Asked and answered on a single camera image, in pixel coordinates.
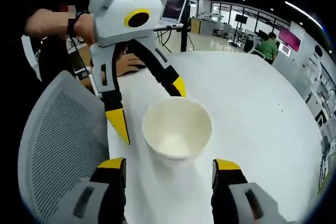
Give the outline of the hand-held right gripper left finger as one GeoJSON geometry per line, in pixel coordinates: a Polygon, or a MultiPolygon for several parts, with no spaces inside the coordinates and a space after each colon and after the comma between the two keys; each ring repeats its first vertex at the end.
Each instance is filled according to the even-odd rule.
{"type": "Polygon", "coordinates": [[[68,191],[64,223],[124,223],[126,166],[124,157],[108,159],[68,191]]]}

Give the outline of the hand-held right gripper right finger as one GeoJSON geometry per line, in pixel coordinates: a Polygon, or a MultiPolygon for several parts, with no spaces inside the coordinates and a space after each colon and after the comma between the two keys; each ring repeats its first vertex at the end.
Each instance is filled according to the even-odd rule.
{"type": "Polygon", "coordinates": [[[214,223],[287,223],[277,202],[232,161],[213,160],[212,190],[214,223]]]}

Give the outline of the person's left hand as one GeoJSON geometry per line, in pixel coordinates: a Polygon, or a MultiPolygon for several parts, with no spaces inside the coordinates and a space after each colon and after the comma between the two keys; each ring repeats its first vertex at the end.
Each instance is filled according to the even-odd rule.
{"type": "Polygon", "coordinates": [[[96,42],[93,15],[80,15],[74,25],[74,32],[78,37],[81,37],[88,46],[93,45],[96,42]]]}

